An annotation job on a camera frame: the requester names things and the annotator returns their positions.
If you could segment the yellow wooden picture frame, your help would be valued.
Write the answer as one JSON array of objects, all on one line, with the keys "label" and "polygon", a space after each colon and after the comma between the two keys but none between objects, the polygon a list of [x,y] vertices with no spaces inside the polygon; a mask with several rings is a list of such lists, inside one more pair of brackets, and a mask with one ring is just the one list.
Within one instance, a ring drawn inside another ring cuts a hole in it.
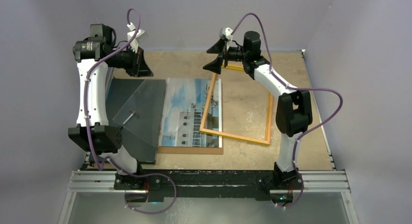
[{"label": "yellow wooden picture frame", "polygon": [[244,73],[239,63],[213,73],[206,95],[200,132],[269,146],[273,126],[272,94]]}]

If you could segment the building and sky photo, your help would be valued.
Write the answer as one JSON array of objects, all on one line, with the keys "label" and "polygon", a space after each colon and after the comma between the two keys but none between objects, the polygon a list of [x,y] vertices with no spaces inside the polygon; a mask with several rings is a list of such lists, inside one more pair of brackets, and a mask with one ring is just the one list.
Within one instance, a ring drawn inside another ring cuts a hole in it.
[{"label": "building and sky photo", "polygon": [[200,131],[201,120],[207,112],[204,127],[221,131],[221,81],[217,79],[210,102],[207,102],[211,80],[199,78],[168,78],[166,80],[161,147],[222,148],[223,139]]}]

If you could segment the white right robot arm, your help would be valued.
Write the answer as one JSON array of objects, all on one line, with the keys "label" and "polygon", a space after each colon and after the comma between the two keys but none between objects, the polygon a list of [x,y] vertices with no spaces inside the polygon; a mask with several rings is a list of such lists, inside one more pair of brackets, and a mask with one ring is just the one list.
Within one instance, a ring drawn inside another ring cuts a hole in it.
[{"label": "white right robot arm", "polygon": [[232,47],[232,29],[222,28],[219,40],[206,52],[216,54],[214,61],[204,65],[203,69],[220,74],[229,61],[241,62],[243,71],[253,80],[262,84],[277,99],[275,123],[281,132],[281,144],[277,161],[274,165],[273,183],[283,189],[297,177],[296,151],[298,137],[312,124],[311,97],[308,91],[298,91],[281,77],[269,60],[261,54],[260,34],[247,31],[243,44]]}]

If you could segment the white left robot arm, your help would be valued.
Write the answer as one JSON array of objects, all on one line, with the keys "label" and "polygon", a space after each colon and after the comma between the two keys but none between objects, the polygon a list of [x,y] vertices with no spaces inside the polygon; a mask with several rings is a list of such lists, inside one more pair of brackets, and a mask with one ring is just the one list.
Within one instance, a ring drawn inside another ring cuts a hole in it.
[{"label": "white left robot arm", "polygon": [[138,38],[144,34],[128,23],[127,42],[116,47],[116,31],[104,24],[90,25],[89,37],[75,42],[72,52],[80,78],[80,106],[75,127],[69,138],[85,152],[90,152],[99,170],[106,162],[117,170],[118,179],[132,189],[143,187],[145,175],[139,161],[122,143],[120,127],[111,126],[106,114],[105,85],[109,68],[124,69],[131,77],[152,77]]}]

